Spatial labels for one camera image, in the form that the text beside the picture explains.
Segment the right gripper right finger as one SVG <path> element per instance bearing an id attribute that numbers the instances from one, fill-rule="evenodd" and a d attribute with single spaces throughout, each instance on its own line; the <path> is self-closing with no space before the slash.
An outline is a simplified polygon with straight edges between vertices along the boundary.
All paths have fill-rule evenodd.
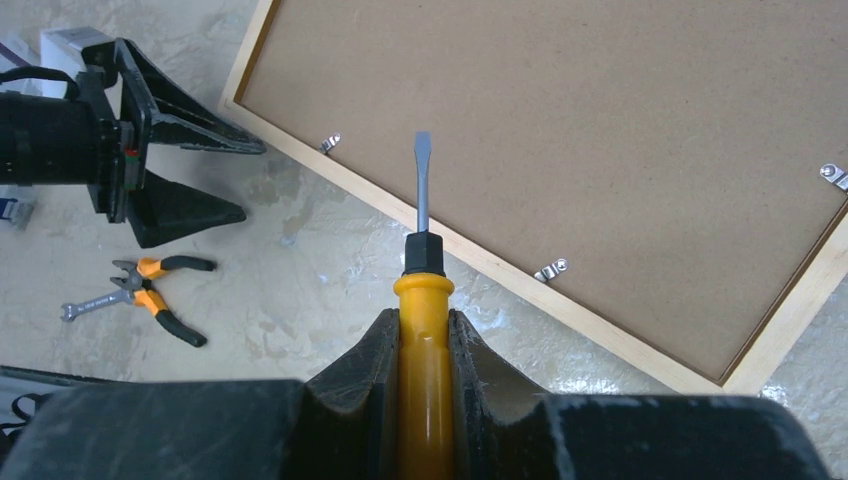
<path id="1" fill-rule="evenodd" d="M 557 394 L 449 314 L 458 479 L 826 479 L 795 417 L 736 395 Z"/>

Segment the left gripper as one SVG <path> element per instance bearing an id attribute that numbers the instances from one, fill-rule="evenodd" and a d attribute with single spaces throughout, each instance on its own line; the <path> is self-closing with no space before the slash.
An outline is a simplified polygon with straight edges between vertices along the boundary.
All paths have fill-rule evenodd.
<path id="1" fill-rule="evenodd" d="M 266 152 L 263 141 L 199 103 L 133 41 L 115 40 L 114 65 L 122 79 L 124 119 L 113 111 L 107 98 L 103 68 L 88 66 L 76 76 L 79 100 L 92 115 L 93 170 L 85 185 L 94 210 L 110 223 L 128 219 L 143 249 L 244 222 L 247 214 L 240 205 L 153 172 L 146 173 L 142 188 L 140 143 L 260 155 Z"/>

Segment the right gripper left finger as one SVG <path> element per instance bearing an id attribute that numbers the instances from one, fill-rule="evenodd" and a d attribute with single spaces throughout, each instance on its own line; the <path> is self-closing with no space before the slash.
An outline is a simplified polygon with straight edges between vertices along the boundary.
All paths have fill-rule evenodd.
<path id="1" fill-rule="evenodd" d="M 49 396 L 5 479 L 391 479 L 399 315 L 312 379 L 101 382 Z"/>

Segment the yellow handled screwdriver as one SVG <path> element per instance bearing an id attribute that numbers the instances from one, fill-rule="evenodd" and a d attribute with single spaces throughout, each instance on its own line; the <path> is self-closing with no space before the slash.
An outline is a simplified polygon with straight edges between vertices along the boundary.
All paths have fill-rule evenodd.
<path id="1" fill-rule="evenodd" d="M 449 297 L 444 246 L 429 227 L 431 134 L 415 134 L 417 213 L 405 240 L 404 271 L 393 286 L 399 299 L 397 466 L 400 479 L 454 475 Z"/>

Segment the wooden picture frame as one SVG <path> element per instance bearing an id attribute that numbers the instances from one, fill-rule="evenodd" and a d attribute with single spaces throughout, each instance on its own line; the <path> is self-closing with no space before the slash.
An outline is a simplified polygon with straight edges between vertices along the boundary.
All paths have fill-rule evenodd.
<path id="1" fill-rule="evenodd" d="M 847 272 L 843 1 L 262 1 L 220 109 L 681 393 L 753 394 Z"/>

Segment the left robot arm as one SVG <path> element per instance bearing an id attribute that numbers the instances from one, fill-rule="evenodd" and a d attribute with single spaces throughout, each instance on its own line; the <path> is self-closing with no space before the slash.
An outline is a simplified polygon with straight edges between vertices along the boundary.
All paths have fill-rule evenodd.
<path id="1" fill-rule="evenodd" d="M 62 97 L 1 95 L 1 182 L 85 185 L 94 210 L 129 222 L 142 248 L 245 221 L 228 200 L 148 169 L 152 144 L 261 155 L 262 140 L 201 105 L 129 39 L 85 47 L 81 72 L 21 66 L 2 82 L 62 82 Z"/>

